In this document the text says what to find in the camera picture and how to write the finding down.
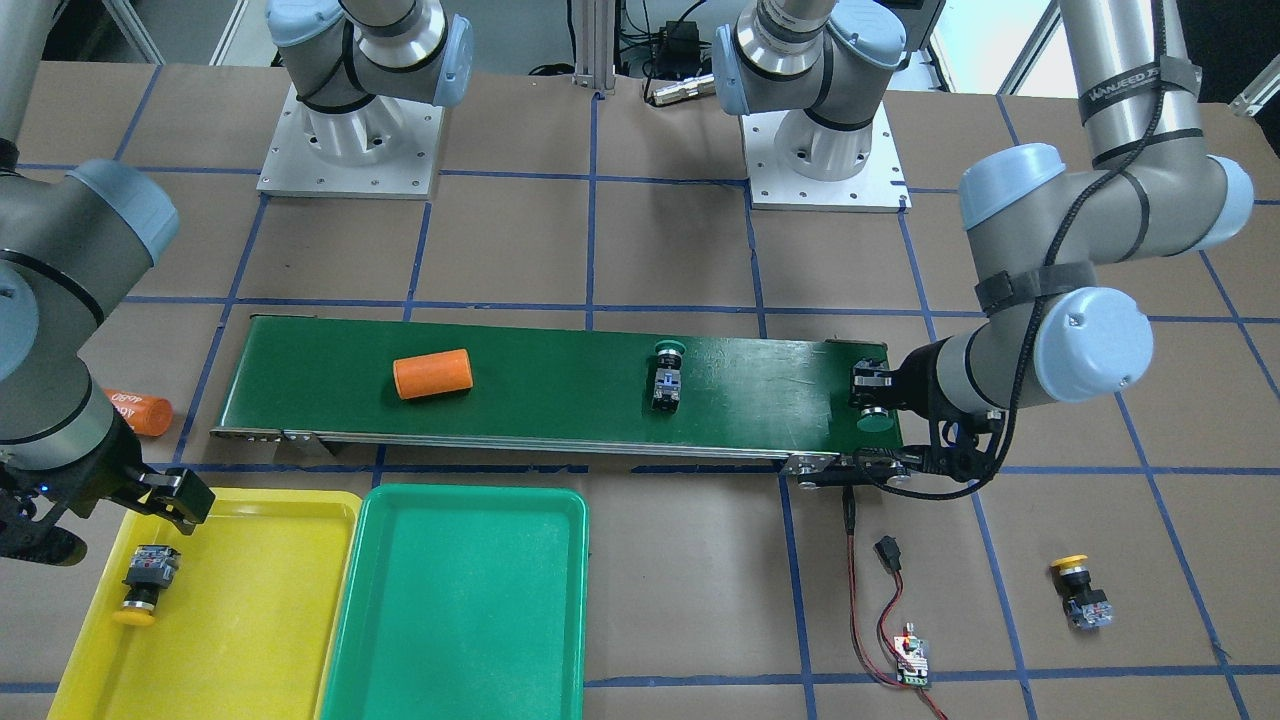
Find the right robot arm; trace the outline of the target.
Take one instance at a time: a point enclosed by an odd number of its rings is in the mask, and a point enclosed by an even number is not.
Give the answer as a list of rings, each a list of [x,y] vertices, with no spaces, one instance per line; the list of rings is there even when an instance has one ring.
[[[93,159],[56,183],[22,176],[26,118],[55,3],[3,4],[3,556],[82,560],[59,527],[102,500],[191,534],[215,493],[184,468],[157,470],[91,377],[82,346],[165,252],[179,214],[164,188]],[[397,99],[454,106],[471,76],[468,20],[439,1],[271,1],[268,28],[316,120],[378,119]]]

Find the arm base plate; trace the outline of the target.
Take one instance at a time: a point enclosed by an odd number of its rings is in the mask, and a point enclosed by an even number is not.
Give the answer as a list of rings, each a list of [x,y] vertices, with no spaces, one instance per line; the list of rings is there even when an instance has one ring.
[[[447,110],[376,96],[324,114],[288,92],[257,182],[261,193],[306,199],[431,197]]]
[[[896,213],[913,206],[884,104],[869,126],[842,132],[803,110],[740,118],[751,208]]]

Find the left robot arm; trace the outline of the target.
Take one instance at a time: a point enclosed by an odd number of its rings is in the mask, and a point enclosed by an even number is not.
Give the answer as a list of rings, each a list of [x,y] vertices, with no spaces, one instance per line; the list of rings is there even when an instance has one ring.
[[[1148,316],[1102,286],[1098,266],[1176,258],[1230,240],[1254,187],[1212,155],[1174,1],[1061,1],[1092,151],[1070,172],[1048,143],[1019,143],[963,173],[957,196],[986,323],[910,352],[896,369],[863,360],[849,402],[869,430],[896,411],[927,420],[925,445],[864,445],[800,471],[810,487],[872,486],[909,498],[914,473],[974,495],[1000,471],[1023,410],[1079,404],[1135,384],[1155,354]],[[754,1],[712,45],[730,115],[788,111],[819,178],[820,145],[868,138],[905,54],[902,22],[874,1]]]

